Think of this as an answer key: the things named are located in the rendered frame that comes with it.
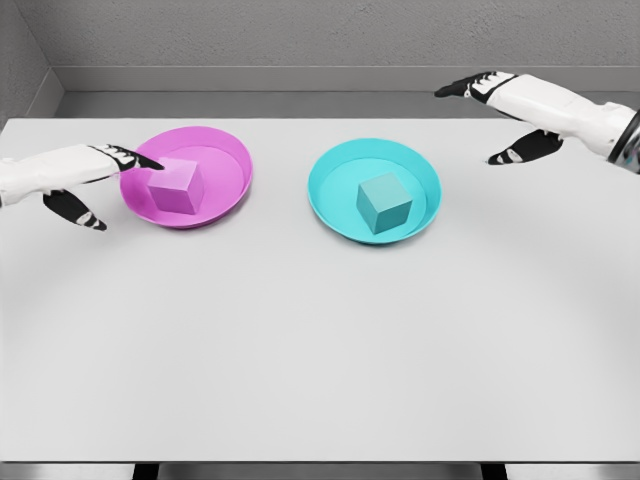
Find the cyan block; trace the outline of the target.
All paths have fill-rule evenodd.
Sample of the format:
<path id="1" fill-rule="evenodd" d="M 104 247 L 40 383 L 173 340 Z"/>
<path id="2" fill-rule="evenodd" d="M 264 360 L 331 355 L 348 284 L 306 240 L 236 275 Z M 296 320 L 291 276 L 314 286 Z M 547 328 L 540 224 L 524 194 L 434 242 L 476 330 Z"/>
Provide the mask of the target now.
<path id="1" fill-rule="evenodd" d="M 386 173 L 358 185 L 356 207 L 374 234 L 404 224 L 413 198 L 394 173 Z"/>

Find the pink plate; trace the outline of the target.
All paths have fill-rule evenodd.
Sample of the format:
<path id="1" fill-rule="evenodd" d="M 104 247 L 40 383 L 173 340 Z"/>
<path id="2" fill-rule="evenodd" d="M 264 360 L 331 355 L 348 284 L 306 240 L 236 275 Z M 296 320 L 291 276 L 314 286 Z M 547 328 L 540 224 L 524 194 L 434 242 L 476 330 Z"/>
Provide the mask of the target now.
<path id="1" fill-rule="evenodd" d="M 204 180 L 204 196 L 195 215 L 159 210 L 147 189 L 154 170 L 134 169 L 120 175 L 120 190 L 126 205 L 140 218 L 177 229 L 212 223 L 230 212 L 245 196 L 253 177 L 253 161 L 245 145 L 216 128 L 188 126 L 162 132 L 136 148 L 161 163 L 170 157 L 196 161 Z"/>

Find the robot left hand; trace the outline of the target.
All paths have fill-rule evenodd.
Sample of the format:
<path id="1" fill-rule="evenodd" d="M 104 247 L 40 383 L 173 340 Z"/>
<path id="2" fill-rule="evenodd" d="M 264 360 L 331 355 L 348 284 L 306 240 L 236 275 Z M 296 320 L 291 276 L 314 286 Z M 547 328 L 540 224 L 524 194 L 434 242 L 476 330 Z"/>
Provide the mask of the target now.
<path id="1" fill-rule="evenodd" d="M 71 187 L 94 183 L 135 169 L 163 170 L 164 166 L 140 153 L 117 145 L 75 145 L 23 160 L 34 175 L 44 205 L 72 224 L 106 231 L 107 225 L 72 192 Z"/>

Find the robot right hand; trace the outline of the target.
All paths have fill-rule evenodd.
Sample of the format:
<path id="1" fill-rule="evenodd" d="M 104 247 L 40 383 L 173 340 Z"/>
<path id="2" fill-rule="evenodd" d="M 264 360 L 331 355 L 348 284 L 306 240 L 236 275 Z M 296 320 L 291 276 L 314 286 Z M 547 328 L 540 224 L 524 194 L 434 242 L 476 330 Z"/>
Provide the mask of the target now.
<path id="1" fill-rule="evenodd" d="M 522 164 L 557 152 L 576 120 L 578 94 L 535 76 L 487 71 L 456 80 L 435 91 L 437 98 L 474 99 L 497 112 L 535 127 L 499 153 L 492 166 Z"/>

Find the pink block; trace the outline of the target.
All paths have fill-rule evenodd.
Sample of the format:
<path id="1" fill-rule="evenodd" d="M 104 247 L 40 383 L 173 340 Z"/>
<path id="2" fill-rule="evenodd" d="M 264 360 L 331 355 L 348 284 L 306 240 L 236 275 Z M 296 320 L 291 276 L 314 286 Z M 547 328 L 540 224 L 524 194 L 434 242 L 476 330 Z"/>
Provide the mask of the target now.
<path id="1" fill-rule="evenodd" d="M 204 196 L 204 180 L 196 161 L 164 157 L 163 170 L 154 170 L 147 189 L 155 206 L 164 212 L 195 215 Z"/>

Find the cyan plate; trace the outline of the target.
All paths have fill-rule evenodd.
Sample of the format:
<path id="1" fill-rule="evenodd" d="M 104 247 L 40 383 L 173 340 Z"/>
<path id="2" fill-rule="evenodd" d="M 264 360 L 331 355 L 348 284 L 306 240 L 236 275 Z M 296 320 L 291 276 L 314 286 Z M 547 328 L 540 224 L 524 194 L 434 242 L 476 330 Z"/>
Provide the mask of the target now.
<path id="1" fill-rule="evenodd" d="M 408 220 L 374 235 L 356 207 L 358 185 L 394 173 L 413 198 Z M 324 153 L 308 177 L 309 202 L 316 216 L 340 235 L 365 244 L 388 244 L 410 238 L 430 225 L 442 201 L 436 170 L 419 152 L 398 142 L 356 139 Z"/>

